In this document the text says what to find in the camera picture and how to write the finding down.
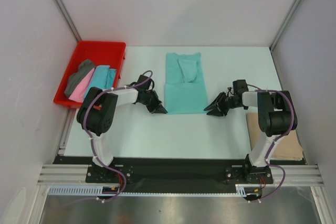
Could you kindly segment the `mint green t shirt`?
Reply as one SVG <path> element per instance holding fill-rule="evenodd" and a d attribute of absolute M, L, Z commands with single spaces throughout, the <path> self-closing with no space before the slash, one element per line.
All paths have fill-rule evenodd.
<path fill-rule="evenodd" d="M 207 105 L 201 54 L 167 54 L 164 106 L 168 114 L 200 114 Z"/>

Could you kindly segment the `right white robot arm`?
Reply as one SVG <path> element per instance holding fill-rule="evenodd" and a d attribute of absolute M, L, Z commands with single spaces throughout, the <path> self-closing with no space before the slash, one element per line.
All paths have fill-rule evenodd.
<path fill-rule="evenodd" d="M 226 116 L 230 109 L 257 108 L 261 135 L 255 147 L 247 154 L 241 167 L 225 169 L 226 182 L 272 183 L 270 158 L 280 141 L 298 124 L 289 91 L 249 90 L 246 80 L 233 81 L 233 93 L 221 92 L 204 111 L 207 115 Z"/>

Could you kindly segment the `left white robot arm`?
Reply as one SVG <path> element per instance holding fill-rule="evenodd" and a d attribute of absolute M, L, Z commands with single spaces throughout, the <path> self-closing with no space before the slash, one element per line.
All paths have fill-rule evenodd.
<path fill-rule="evenodd" d="M 115 178 L 116 169 L 110 164 L 113 161 L 109 140 L 103 137 L 110 130 L 116 108 L 126 104 L 140 103 L 146 106 L 151 114 L 167 114 L 151 78 L 153 72 L 148 70 L 139 75 L 136 82 L 119 88 L 89 89 L 77 113 L 77 122 L 88 134 L 93 153 L 92 161 L 99 166 L 98 176 L 105 182 Z"/>

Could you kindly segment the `blue t shirt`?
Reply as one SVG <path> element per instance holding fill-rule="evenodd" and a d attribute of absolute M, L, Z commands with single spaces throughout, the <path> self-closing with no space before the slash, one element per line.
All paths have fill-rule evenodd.
<path fill-rule="evenodd" d="M 93 72 L 88 88 L 83 97 L 86 97 L 90 88 L 92 87 L 96 87 L 102 90 L 112 88 L 116 73 L 117 70 L 110 68 L 109 65 L 97 66 Z"/>

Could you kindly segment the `red plastic bin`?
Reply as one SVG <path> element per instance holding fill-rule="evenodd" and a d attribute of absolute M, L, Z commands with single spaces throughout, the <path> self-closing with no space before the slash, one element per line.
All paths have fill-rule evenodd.
<path fill-rule="evenodd" d="M 68 78 L 75 73 L 80 63 L 89 59 L 95 65 L 109 65 L 116 70 L 113 87 L 118 86 L 121 79 L 121 71 L 125 60 L 126 43 L 119 41 L 80 41 L 78 42 L 68 66 L 65 70 L 63 78 L 60 82 L 58 90 L 54 97 L 54 103 L 69 109 L 78 109 L 81 104 L 69 100 L 64 94 Z"/>

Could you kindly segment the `pink t shirt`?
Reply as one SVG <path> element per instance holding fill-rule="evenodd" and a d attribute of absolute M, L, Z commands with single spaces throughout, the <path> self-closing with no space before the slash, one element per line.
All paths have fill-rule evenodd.
<path fill-rule="evenodd" d="M 91 81 L 91 78 L 93 76 L 93 73 L 95 71 L 95 68 L 91 69 L 84 77 L 83 79 L 78 83 L 78 85 L 75 87 L 71 95 L 69 96 L 69 100 L 75 101 L 75 102 L 83 102 L 84 96 L 86 94 L 86 91 L 88 89 L 89 83 Z"/>

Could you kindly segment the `folded beige t shirt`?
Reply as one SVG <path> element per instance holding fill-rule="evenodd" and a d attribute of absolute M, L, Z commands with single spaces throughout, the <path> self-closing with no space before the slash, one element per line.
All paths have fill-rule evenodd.
<path fill-rule="evenodd" d="M 261 130 L 258 125 L 258 114 L 247 113 L 246 121 L 250 138 L 250 147 L 253 149 L 261 136 Z M 299 144 L 296 130 L 291 131 L 280 141 L 271 158 L 287 161 L 300 161 L 303 159 L 303 149 Z"/>

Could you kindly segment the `grey t shirt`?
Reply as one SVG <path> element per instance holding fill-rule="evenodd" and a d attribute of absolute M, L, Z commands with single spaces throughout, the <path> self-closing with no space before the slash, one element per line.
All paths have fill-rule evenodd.
<path fill-rule="evenodd" d="M 80 81 L 95 67 L 96 65 L 89 59 L 84 60 L 78 66 L 77 71 L 68 78 L 67 86 L 64 91 L 66 97 L 70 97 Z"/>

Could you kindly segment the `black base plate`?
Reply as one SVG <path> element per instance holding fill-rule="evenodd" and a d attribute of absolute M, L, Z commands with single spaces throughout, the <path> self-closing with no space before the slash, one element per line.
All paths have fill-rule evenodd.
<path fill-rule="evenodd" d="M 87 184 L 117 185 L 126 193 L 216 194 L 232 193 L 234 186 L 275 185 L 277 176 L 289 177 L 300 161 L 271 161 L 267 168 L 249 168 L 242 159 L 116 158 L 108 169 L 89 157 L 56 156 L 53 164 L 83 168 Z"/>

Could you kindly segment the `aluminium rail frame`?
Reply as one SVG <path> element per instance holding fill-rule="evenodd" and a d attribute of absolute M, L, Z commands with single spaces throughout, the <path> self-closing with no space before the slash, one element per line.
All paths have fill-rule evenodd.
<path fill-rule="evenodd" d="M 68 111 L 56 156 L 64 156 L 76 112 Z M 254 187 L 259 196 L 173 197 L 120 196 L 125 187 L 87 184 L 83 168 L 45 164 L 40 172 L 38 198 L 43 205 L 34 222 L 55 223 L 334 223 L 332 208 L 317 165 L 291 168 L 275 185 Z M 49 195 L 53 185 L 117 186 L 112 197 Z"/>

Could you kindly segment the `right aluminium corner post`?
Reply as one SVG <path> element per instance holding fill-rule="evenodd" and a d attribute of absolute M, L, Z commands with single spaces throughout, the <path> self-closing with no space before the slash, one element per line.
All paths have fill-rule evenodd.
<path fill-rule="evenodd" d="M 282 36 L 284 35 L 286 29 L 288 28 L 291 20 L 293 19 L 294 15 L 296 14 L 300 4 L 302 3 L 303 0 L 293 0 L 283 22 L 281 23 L 269 49 L 270 52 L 273 53 L 273 51 L 275 50 L 276 46 L 278 45 L 280 39 L 282 38 Z"/>

